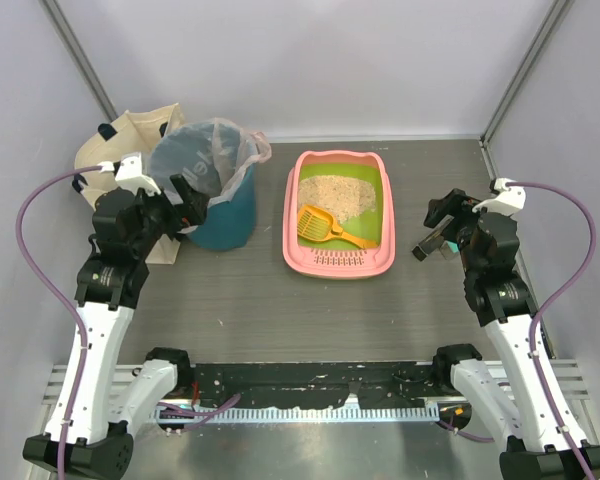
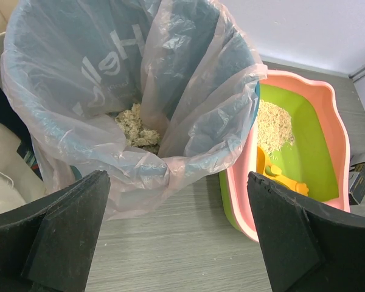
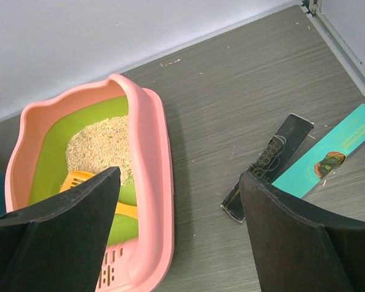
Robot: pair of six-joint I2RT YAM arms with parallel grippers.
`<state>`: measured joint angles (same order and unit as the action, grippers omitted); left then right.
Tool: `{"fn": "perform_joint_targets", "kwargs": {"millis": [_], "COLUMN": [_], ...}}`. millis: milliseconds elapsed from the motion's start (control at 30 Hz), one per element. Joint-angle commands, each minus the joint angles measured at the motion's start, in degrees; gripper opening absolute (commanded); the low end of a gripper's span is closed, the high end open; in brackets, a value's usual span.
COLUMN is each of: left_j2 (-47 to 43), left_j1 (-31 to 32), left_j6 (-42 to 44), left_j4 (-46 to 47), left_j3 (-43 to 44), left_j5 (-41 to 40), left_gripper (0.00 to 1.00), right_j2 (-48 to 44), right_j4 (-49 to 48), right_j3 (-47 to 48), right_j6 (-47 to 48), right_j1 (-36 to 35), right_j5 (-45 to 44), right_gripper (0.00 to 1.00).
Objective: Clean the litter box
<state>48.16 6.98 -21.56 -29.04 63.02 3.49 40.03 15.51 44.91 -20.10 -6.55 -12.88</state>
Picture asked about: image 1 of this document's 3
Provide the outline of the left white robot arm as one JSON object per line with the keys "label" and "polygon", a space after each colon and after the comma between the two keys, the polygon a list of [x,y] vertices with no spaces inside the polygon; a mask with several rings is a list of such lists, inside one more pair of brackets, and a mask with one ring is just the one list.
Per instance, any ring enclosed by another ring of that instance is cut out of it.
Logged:
{"label": "left white robot arm", "polygon": [[149,275],[149,253],[162,237],[207,217],[207,195],[181,175],[170,181],[178,204],[148,181],[95,202],[91,253],[78,272],[74,300],[61,300],[76,323],[61,393],[44,432],[23,448],[25,460],[60,479],[122,478],[138,430],[165,396],[194,383],[186,351],[156,347],[122,393],[111,395],[121,344]]}

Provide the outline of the pink litter box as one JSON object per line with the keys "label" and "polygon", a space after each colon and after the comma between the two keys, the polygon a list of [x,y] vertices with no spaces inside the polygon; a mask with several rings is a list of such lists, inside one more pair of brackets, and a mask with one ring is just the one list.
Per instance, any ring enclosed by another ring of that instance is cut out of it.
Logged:
{"label": "pink litter box", "polygon": [[289,173],[282,253],[303,275],[354,280],[385,273],[396,255],[395,214],[381,157],[306,151]]}

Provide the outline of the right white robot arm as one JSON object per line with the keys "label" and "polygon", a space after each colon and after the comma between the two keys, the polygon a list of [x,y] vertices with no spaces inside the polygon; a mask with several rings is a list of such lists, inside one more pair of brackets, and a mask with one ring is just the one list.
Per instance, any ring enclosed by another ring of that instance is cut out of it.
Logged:
{"label": "right white robot arm", "polygon": [[428,204],[424,224],[458,247],[467,304],[495,346],[508,391],[469,344],[441,347],[433,358],[445,386],[458,391],[500,449],[505,479],[599,479],[600,445],[592,444],[560,389],[541,338],[540,320],[555,301],[537,305],[515,270],[514,214],[526,182],[499,178],[486,200],[454,189]]}

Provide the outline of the teal trash bin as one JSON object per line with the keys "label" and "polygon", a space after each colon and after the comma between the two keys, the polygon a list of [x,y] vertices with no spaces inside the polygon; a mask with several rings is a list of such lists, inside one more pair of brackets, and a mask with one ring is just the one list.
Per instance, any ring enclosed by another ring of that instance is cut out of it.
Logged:
{"label": "teal trash bin", "polygon": [[208,204],[205,222],[187,237],[195,245],[217,251],[244,246],[256,224],[255,166],[251,165],[230,201]]}

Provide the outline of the orange litter scoop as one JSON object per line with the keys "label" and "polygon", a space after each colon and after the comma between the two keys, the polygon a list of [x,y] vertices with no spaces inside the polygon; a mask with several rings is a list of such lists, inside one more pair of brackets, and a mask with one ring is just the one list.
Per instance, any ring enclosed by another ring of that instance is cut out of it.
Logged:
{"label": "orange litter scoop", "polygon": [[297,235],[314,243],[343,240],[359,249],[374,249],[379,246],[374,240],[347,232],[331,213],[312,205],[303,205],[299,210]]}

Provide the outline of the translucent plastic bin liner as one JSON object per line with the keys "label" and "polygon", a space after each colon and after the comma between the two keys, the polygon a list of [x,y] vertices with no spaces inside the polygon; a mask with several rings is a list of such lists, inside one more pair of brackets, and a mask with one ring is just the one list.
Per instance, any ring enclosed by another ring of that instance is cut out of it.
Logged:
{"label": "translucent plastic bin liner", "polygon": [[183,198],[170,177],[180,174],[216,205],[232,200],[251,165],[269,160],[271,154],[264,134],[214,118],[165,135],[151,153],[146,171],[174,204]]}

